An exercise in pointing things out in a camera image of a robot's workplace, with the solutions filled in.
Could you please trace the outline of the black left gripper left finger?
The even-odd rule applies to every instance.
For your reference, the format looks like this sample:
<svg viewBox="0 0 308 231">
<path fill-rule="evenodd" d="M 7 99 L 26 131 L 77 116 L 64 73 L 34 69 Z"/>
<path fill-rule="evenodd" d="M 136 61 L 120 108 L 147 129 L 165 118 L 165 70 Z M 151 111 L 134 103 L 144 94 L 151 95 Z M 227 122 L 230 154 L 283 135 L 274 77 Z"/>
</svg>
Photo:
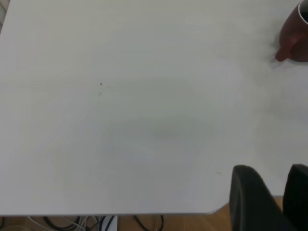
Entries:
<svg viewBox="0 0 308 231">
<path fill-rule="evenodd" d="M 295 231 L 261 176 L 252 168 L 233 168 L 229 209 L 232 231 Z"/>
</svg>

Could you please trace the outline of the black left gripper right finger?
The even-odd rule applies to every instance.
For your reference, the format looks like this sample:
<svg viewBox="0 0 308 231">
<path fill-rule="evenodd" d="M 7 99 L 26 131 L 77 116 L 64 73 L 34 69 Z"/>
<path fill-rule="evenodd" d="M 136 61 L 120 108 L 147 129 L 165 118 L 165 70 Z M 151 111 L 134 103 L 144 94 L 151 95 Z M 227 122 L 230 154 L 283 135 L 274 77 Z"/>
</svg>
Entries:
<svg viewBox="0 0 308 231">
<path fill-rule="evenodd" d="M 283 214 L 299 231 L 308 229 L 308 167 L 292 165 L 283 195 Z"/>
</svg>

